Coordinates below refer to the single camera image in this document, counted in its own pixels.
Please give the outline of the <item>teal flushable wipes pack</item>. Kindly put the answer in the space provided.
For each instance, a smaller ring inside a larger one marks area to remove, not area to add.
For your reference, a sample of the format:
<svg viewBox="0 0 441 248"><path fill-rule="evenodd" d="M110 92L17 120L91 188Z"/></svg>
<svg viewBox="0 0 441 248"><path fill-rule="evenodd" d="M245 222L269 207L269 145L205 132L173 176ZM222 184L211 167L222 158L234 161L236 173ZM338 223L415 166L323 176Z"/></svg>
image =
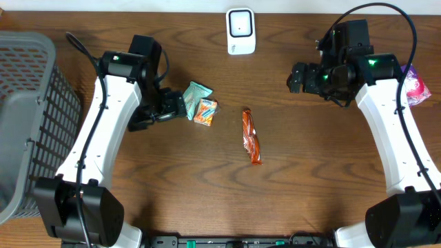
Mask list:
<svg viewBox="0 0 441 248"><path fill-rule="evenodd" d="M190 82L189 87L185 90L183 94L183 100L185 102L185 109L189 121L193 120L195 109L199 101L205 97L208 97L212 92L213 90L208 87L205 87L194 81Z"/></svg>

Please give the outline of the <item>orange toilet tissue pack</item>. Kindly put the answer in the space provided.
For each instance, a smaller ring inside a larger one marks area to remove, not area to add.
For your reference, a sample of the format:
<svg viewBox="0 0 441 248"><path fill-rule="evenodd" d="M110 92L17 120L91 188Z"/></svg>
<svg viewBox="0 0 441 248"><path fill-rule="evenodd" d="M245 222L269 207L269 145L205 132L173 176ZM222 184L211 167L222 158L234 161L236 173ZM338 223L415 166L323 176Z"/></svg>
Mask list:
<svg viewBox="0 0 441 248"><path fill-rule="evenodd" d="M194 122L210 127L217 107L218 103L216 101L201 99L198 104L198 110L194 116Z"/></svg>

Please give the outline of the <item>pink purple pad package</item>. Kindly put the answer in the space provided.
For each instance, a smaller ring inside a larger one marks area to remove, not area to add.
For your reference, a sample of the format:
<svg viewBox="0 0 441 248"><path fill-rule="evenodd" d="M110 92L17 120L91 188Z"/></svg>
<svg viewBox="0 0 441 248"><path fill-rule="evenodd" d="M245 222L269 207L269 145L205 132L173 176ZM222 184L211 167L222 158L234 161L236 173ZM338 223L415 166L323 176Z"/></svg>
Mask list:
<svg viewBox="0 0 441 248"><path fill-rule="evenodd" d="M407 93L407 102L411 107L422 103L431 96L431 92L413 65L409 67L404 86Z"/></svg>

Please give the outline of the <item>orange red snack bar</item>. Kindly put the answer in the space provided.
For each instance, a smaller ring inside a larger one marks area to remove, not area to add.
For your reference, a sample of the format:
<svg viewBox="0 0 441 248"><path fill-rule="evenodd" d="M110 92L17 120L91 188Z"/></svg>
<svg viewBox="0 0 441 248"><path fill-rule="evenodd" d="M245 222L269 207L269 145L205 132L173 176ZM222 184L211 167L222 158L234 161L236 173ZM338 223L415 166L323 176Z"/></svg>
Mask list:
<svg viewBox="0 0 441 248"><path fill-rule="evenodd" d="M242 121L244 148L249 155L252 165L262 165L263 162L260 156L260 144L258 142L252 112L250 109L243 110Z"/></svg>

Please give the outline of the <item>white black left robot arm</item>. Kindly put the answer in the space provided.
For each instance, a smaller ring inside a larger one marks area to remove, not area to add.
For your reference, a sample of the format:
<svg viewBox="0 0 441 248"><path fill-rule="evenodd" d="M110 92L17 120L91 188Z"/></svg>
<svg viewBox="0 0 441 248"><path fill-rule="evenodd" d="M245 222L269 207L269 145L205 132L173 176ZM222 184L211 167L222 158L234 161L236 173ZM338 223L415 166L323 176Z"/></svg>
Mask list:
<svg viewBox="0 0 441 248"><path fill-rule="evenodd" d="M154 38L136 35L127 52L91 58L97 78L79 135L56 175L40 177L33 190L48 235L64 247L142 245L142 231L125 222L110 188L124 133L187 113L182 93L160 86L166 56Z"/></svg>

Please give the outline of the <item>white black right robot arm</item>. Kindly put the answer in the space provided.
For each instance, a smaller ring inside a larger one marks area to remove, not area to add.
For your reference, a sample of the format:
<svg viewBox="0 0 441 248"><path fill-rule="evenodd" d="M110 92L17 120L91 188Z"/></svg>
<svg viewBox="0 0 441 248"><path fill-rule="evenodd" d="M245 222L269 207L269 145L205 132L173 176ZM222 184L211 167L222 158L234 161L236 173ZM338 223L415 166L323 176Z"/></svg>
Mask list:
<svg viewBox="0 0 441 248"><path fill-rule="evenodd" d="M387 198L365 219L334 233L338 247L415 247L440 242L440 172L424 145L399 86L393 54L377 54L367 21L336 24L318 42L320 63L296 63L287 79L293 93L317 94L366 118L378 149Z"/></svg>

